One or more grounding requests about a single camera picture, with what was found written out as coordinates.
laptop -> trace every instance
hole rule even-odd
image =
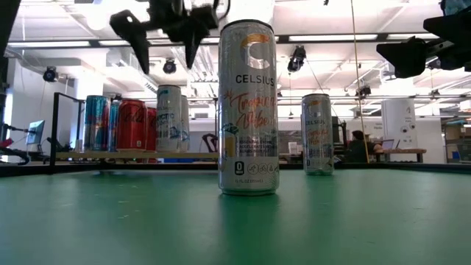
[[[381,144],[381,146],[383,147],[383,150],[393,149],[394,140],[384,140],[383,143]]]

blue can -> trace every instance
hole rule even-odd
[[[117,132],[118,132],[118,114],[119,114],[119,105],[121,104],[120,101],[115,100],[111,103],[110,108],[110,126],[108,129],[108,151],[109,152],[117,152],[116,150],[116,140],[117,140]]]
[[[87,96],[85,102],[85,151],[108,150],[108,125],[110,123],[110,99],[106,96]]]

green table surface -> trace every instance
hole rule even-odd
[[[0,264],[470,264],[471,176],[282,171],[265,197],[216,172],[0,179]]]

energy drink can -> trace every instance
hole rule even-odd
[[[302,98],[302,140],[306,174],[333,173],[333,134],[330,99],[327,94]]]
[[[182,96],[182,144],[180,146],[180,152],[187,152],[190,148],[190,113],[188,106],[188,99],[186,96]]]
[[[108,150],[110,99],[106,96],[87,96],[85,101],[85,151]]]
[[[119,106],[118,151],[140,151],[146,149],[146,104],[137,99],[124,99]]]
[[[181,97],[176,85],[159,85],[157,89],[157,152],[180,151]]]
[[[108,129],[108,152],[117,152],[116,151],[116,139],[118,132],[118,115],[119,115],[119,105],[120,101],[115,100],[111,103],[110,108],[110,126]]]
[[[155,152],[157,140],[157,109],[155,107],[147,108],[146,131],[146,152]]]
[[[219,42],[219,187],[272,194],[279,186],[275,37],[265,23],[230,23]]]

person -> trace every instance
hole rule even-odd
[[[348,163],[366,163],[366,152],[364,143],[363,132],[356,130],[352,132],[353,140],[348,144],[347,151],[345,152],[345,160]],[[379,144],[367,142],[368,154],[371,155],[375,152],[383,151],[383,148]]]

